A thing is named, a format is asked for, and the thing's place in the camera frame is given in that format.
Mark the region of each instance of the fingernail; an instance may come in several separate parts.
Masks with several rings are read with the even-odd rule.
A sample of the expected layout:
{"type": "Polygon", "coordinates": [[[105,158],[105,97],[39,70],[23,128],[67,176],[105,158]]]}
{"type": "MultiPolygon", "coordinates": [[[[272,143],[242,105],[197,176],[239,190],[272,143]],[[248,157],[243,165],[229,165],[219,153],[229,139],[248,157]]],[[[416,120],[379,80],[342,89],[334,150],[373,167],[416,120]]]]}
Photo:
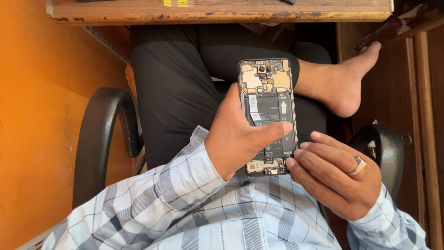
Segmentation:
{"type": "Polygon", "coordinates": [[[296,151],[294,151],[293,155],[294,155],[294,157],[296,157],[296,156],[298,156],[301,153],[302,153],[302,150],[301,149],[297,149],[296,151]]]}
{"type": "Polygon", "coordinates": [[[284,123],[282,124],[282,126],[284,126],[284,133],[285,133],[285,134],[290,133],[291,130],[293,129],[293,125],[292,125],[291,123],[287,122],[287,121],[284,122],[284,123]]]}
{"type": "Polygon", "coordinates": [[[287,158],[285,160],[285,164],[287,165],[288,168],[292,168],[296,164],[296,160],[293,158],[287,158]]]}
{"type": "Polygon", "coordinates": [[[311,132],[311,138],[312,139],[319,139],[321,138],[322,134],[316,131],[311,132]]]}
{"type": "Polygon", "coordinates": [[[303,142],[301,143],[301,145],[299,146],[299,148],[301,149],[306,149],[308,147],[308,142],[303,142]]]}

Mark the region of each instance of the disassembled smartphone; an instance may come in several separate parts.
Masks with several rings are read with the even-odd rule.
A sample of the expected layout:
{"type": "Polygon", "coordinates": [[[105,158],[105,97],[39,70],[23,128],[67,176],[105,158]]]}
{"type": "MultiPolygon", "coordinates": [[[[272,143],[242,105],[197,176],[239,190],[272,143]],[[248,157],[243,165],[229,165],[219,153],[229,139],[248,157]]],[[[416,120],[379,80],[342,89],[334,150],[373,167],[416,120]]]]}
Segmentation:
{"type": "Polygon", "coordinates": [[[289,121],[293,130],[261,150],[245,165],[250,176],[290,173],[285,159],[297,148],[293,84],[290,61],[286,58],[243,60],[238,64],[242,111],[251,126],[289,121]]]}

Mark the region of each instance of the orange wall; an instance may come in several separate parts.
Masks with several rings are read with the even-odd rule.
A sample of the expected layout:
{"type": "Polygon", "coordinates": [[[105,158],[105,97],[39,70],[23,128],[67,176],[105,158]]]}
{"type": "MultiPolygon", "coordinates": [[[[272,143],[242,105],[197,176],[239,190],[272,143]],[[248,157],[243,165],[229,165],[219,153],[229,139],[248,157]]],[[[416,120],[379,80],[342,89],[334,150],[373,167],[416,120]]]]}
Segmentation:
{"type": "MultiPolygon", "coordinates": [[[[8,250],[70,213],[88,100],[99,87],[127,84],[124,63],[80,28],[54,24],[45,0],[1,5],[0,242],[8,250]]],[[[120,126],[111,150],[108,184],[131,176],[120,126]]]]}

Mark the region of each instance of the checkered shirt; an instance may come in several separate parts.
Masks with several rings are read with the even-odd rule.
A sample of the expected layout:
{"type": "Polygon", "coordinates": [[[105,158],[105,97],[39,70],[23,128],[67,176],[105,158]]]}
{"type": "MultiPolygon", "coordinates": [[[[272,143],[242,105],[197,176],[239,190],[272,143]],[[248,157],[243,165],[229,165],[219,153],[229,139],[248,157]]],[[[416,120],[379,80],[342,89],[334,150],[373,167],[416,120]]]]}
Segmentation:
{"type": "MultiPolygon", "coordinates": [[[[316,200],[289,175],[223,181],[198,126],[170,163],[108,186],[74,209],[44,250],[340,249],[316,200]]],[[[427,249],[425,232],[382,186],[375,206],[349,222],[352,249],[427,249]]]]}

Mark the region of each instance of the shirt sleeve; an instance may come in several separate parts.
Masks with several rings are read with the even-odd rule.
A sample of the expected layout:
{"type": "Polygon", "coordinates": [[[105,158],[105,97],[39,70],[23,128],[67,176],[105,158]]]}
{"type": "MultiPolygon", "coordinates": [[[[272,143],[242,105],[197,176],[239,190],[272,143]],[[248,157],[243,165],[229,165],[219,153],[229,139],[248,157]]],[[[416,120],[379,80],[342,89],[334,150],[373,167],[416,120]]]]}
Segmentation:
{"type": "Polygon", "coordinates": [[[349,221],[347,237],[353,250],[428,249],[424,230],[410,215],[396,208],[384,184],[368,214],[349,221]]]}
{"type": "Polygon", "coordinates": [[[166,165],[108,186],[74,209],[43,249],[144,249],[225,184],[202,143],[166,165]]]}

